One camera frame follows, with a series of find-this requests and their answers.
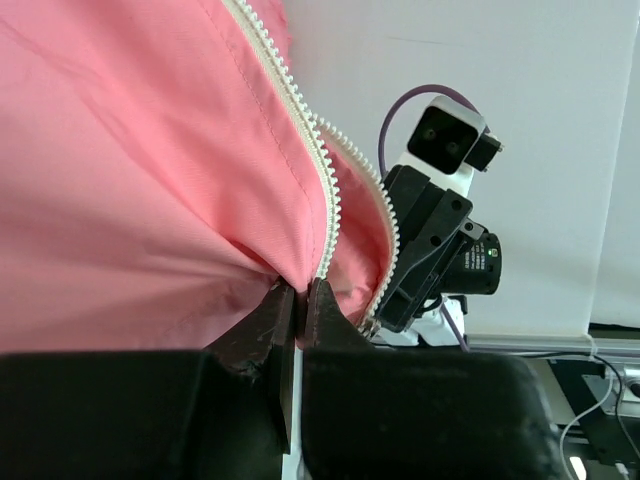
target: pink fabric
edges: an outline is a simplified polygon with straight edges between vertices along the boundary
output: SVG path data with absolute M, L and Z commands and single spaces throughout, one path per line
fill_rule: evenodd
M 254 7 L 286 55 L 282 7 Z M 218 0 L 5 1 L 0 59 L 0 350 L 203 347 L 278 275 L 306 290 L 322 186 Z M 332 275 L 354 321 L 388 257 L 357 216 Z

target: white wall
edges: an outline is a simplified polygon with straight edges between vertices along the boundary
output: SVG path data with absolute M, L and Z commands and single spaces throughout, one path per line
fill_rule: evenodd
M 502 285 L 471 333 L 579 335 L 589 321 L 638 0 L 285 0 L 292 72 L 311 108 L 375 161 L 393 101 L 424 83 L 468 96 L 506 150 L 473 218 L 499 234 Z M 392 125 L 397 158 L 429 99 Z
M 620 136 L 591 321 L 640 327 L 640 46 Z

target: purple cable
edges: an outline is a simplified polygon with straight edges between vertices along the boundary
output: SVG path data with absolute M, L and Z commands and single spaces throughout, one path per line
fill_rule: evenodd
M 384 121 L 382 122 L 382 127 L 380 127 L 380 136 L 378 137 L 378 162 L 380 164 L 380 175 L 384 178 L 387 174 L 387 163 L 384 158 L 384 143 L 387 138 L 387 131 L 389 130 L 389 125 L 391 125 L 391 120 L 395 114 L 400 110 L 400 107 L 404 105 L 408 100 L 416 97 L 418 95 L 422 95 L 423 93 L 437 93 L 440 95 L 446 95 L 452 100 L 458 102 L 460 105 L 467 107 L 470 110 L 478 113 L 476 107 L 467 100 L 464 95 L 457 92 L 453 88 L 445 87 L 444 85 L 438 84 L 430 84 L 430 85 L 422 85 L 420 87 L 412 88 L 407 93 L 402 95 L 396 102 L 391 106 L 387 116 L 384 117 Z
M 453 318 L 451 318 L 451 314 L 449 313 L 449 309 L 447 308 L 445 302 L 442 302 L 442 305 L 440 306 L 440 312 L 442 312 L 444 319 L 447 321 L 447 323 L 451 327 L 451 330 L 453 330 L 453 334 L 456 336 L 456 339 L 458 340 L 458 343 L 460 344 L 460 348 L 462 349 L 462 351 L 466 353 L 471 352 L 469 345 L 467 344 L 467 342 L 464 341 L 464 338 L 462 337 L 460 330 L 458 330 L 458 327 L 456 326 L 456 322 L 454 322 Z

